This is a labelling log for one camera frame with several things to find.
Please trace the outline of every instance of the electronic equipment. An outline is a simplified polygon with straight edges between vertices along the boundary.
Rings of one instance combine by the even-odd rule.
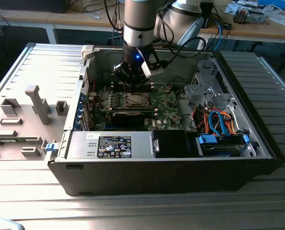
[[[0,161],[44,159],[71,196],[237,190],[285,163],[285,84],[263,58],[177,57],[131,92],[122,52],[29,44],[0,87]]]
[[[236,13],[233,16],[233,21],[238,24],[244,23],[258,23],[262,24],[264,22],[265,16],[263,13],[251,9],[248,10],[242,6],[239,6]]]
[[[2,10],[49,11],[64,13],[71,0],[0,0]]]
[[[256,103],[248,99],[255,92],[251,89],[248,94],[247,88],[254,86],[242,80],[243,72],[235,67],[241,63],[245,71],[254,64],[263,71],[259,74],[273,78],[253,53],[178,58],[169,73],[131,92],[130,86],[99,71],[112,61],[98,60],[116,60],[121,50],[96,48],[93,52],[86,72],[89,82],[95,80],[97,85],[79,97],[78,103],[85,106],[72,108],[73,117],[67,116],[65,127],[75,131],[66,128],[62,140],[47,149],[48,167],[67,194],[237,190],[285,162],[275,141],[280,137],[269,132],[270,121],[264,123]],[[157,52],[163,58],[170,55]]]
[[[208,27],[208,22],[210,19],[210,15],[214,6],[214,2],[212,0],[202,0],[200,3],[200,8],[202,10],[201,17],[203,18],[202,28]]]

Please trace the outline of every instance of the gray plastic panel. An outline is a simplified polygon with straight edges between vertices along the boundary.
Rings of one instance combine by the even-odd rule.
[[[0,88],[0,104],[5,98],[15,98],[21,107],[14,108],[16,118],[22,119],[21,124],[1,124],[0,130],[15,130],[17,137],[41,137],[51,143],[60,141],[66,116],[58,115],[55,109],[57,101],[66,101],[71,106],[76,82],[79,78],[83,60],[82,46],[56,46],[36,44],[24,50],[7,82]],[[28,85],[38,85],[39,95],[46,99],[50,106],[48,114],[51,122],[42,125],[39,115],[32,109],[32,100],[25,94]],[[0,108],[0,119],[6,118]],[[0,146],[0,160],[41,160],[45,152],[40,144],[7,142]],[[24,156],[22,147],[37,147],[41,156]]]

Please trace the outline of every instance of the metal bracket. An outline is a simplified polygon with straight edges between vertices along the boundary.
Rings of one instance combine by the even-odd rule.
[[[213,90],[210,86],[204,87],[200,85],[186,85],[184,87],[186,97],[193,104],[204,104],[205,94],[213,94]]]
[[[83,60],[87,60],[91,58],[94,54],[94,46],[93,45],[84,45],[81,50],[81,55]]]
[[[60,141],[60,145],[59,145],[59,151],[57,154],[58,158],[66,158],[67,157],[69,145],[71,142],[71,136],[72,136],[71,131],[66,131],[63,133],[61,141]]]
[[[160,151],[160,147],[159,147],[159,144],[158,144],[158,139],[152,140],[152,147],[153,147],[152,154],[156,155],[156,153]]]

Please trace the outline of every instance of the blue cable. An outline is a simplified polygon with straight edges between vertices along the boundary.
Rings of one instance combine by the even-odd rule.
[[[221,26],[220,26],[219,22],[216,21],[216,20],[214,20],[214,21],[217,23],[217,25],[218,25],[218,27],[219,27],[219,39],[218,39],[217,46],[216,46],[215,49],[214,49],[214,51],[215,51],[215,50],[218,48],[219,44],[220,44],[221,35],[223,34],[223,31],[222,31],[222,29],[221,29]]]
[[[217,114],[218,117],[219,117],[219,121],[220,121],[220,126],[221,126],[221,130],[223,131],[224,134],[226,134],[227,137],[230,136],[227,128],[225,127],[225,123],[224,123],[224,118],[223,116],[220,114],[220,112],[218,111],[212,111],[209,115],[209,125],[210,125],[210,128],[211,130],[214,131],[214,133],[216,133],[218,136],[220,136],[220,133],[213,127],[213,124],[212,124],[212,117],[213,117],[213,114]]]

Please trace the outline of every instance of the workbench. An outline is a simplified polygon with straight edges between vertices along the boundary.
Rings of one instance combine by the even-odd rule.
[[[215,6],[220,16],[225,22],[232,24],[231,33],[228,35],[228,39],[285,43],[285,26],[275,23],[269,19],[266,19],[262,25],[254,23],[233,23],[233,15],[223,13],[226,9],[226,5],[229,3],[231,3],[229,0],[215,0]],[[90,4],[90,0],[83,0],[83,4]],[[90,7],[88,9],[100,9],[103,6],[103,4],[99,4],[94,6],[94,8]],[[81,11],[81,3],[74,3],[73,8]],[[110,15],[112,15],[112,11],[113,8],[111,7],[109,9]],[[56,29],[112,32],[105,10],[100,10],[100,19],[96,19],[85,13],[75,12],[72,9],[69,9],[64,14],[38,11],[6,11],[0,9],[0,14],[12,26],[44,28],[51,44],[58,43]],[[123,19],[123,4],[120,6],[120,14]],[[1,17],[0,25],[7,25]],[[214,37],[217,32],[218,30],[215,23],[211,22],[209,28],[201,29],[199,36],[209,39]]]
[[[39,84],[43,75],[50,77],[51,84],[49,90],[40,90],[40,96],[55,104],[57,94],[66,93],[63,97],[71,106],[75,86],[71,81],[79,78],[78,67],[83,64],[81,48],[26,47],[1,81],[0,98],[24,103],[28,97],[20,81]],[[48,69],[65,65],[65,71],[47,74]],[[234,192],[71,197],[43,160],[0,160],[0,217],[22,223],[26,230],[283,229],[285,164]]]

